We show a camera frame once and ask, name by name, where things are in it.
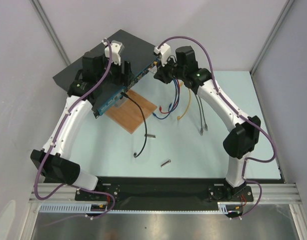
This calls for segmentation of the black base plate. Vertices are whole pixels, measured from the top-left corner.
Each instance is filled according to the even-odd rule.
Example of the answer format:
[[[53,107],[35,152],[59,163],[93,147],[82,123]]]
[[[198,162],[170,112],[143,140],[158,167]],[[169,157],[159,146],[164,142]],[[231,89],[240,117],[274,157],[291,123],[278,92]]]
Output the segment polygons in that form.
[[[233,188],[223,178],[100,177],[96,190],[113,195],[110,204],[122,206],[194,205],[254,201],[246,184]]]

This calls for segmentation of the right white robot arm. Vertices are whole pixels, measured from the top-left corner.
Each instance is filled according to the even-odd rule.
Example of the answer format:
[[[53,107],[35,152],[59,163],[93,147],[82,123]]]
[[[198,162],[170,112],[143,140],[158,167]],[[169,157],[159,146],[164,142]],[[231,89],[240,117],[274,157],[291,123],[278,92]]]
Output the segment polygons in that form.
[[[223,194],[229,201],[237,200],[246,187],[243,178],[244,159],[259,141],[261,120],[238,109],[212,79],[211,72],[199,67],[191,46],[177,48],[175,58],[172,58],[171,47],[166,43],[156,46],[153,53],[160,59],[155,79],[165,84],[175,79],[183,81],[188,89],[209,104],[225,124],[228,135],[223,141],[223,148],[229,160]]]

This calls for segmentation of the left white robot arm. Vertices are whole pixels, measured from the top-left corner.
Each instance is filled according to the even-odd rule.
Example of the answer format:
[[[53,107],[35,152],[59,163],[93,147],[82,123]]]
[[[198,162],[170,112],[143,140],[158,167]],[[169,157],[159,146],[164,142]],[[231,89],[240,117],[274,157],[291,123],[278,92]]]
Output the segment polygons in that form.
[[[63,112],[50,138],[30,159],[37,168],[33,189],[38,192],[40,177],[63,185],[86,190],[92,200],[99,200],[104,188],[95,175],[70,160],[74,141],[82,123],[91,111],[101,115],[101,107],[122,92],[135,78],[130,58],[117,53],[86,52],[80,59],[54,76],[54,81],[68,81]]]

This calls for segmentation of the silver clip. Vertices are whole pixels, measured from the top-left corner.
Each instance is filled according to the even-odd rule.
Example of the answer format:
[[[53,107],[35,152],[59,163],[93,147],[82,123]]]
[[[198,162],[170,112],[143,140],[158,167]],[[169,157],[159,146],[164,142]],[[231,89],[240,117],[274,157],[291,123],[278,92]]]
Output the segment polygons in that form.
[[[155,73],[157,72],[157,70],[156,70],[155,68],[150,68],[150,69],[149,69],[149,72],[155,74]]]

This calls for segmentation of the wooden board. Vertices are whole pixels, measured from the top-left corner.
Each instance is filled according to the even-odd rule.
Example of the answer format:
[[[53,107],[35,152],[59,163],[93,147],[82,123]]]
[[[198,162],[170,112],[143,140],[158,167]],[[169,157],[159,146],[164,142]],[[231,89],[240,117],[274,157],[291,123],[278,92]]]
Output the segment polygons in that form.
[[[139,104],[145,119],[157,109],[155,104],[133,90],[129,90],[127,95]],[[139,107],[130,99],[125,97],[123,99],[124,102],[120,106],[112,106],[105,114],[128,133],[133,134],[144,123],[144,120]]]

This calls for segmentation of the dark grey network switch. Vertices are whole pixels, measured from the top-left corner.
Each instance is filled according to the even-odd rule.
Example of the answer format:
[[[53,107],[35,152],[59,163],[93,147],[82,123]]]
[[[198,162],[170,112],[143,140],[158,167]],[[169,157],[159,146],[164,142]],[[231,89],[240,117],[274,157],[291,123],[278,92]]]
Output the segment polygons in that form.
[[[87,91],[96,86],[86,99],[91,103],[95,117],[103,115],[117,100],[121,99],[121,93],[131,89],[153,67],[157,61],[154,55],[155,46],[135,35],[122,29],[116,31],[108,38],[109,42],[118,41],[123,43],[121,53],[121,66],[124,61],[131,62],[131,69],[135,75],[130,85],[109,83],[108,64],[103,43],[87,51],[72,64],[57,73],[53,80],[65,90],[69,96],[83,96]]]

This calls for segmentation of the aluminium rail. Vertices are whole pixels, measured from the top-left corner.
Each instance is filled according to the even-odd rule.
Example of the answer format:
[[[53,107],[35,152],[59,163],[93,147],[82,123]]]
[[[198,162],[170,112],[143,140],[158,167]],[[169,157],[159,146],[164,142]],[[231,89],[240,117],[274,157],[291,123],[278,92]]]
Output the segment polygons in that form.
[[[248,187],[251,188],[249,191],[254,201],[254,204],[257,201],[257,198],[261,196],[260,204],[301,204],[302,200],[297,189],[297,186],[294,183],[265,183],[261,185],[257,184],[248,184]],[[82,191],[77,193],[77,189],[71,186],[62,186],[54,194],[45,200],[39,200],[36,195],[32,192],[30,194],[29,203],[61,203],[61,204],[73,204],[73,203],[98,203],[99,200],[83,200],[80,198],[76,200],[76,196],[82,195]]]

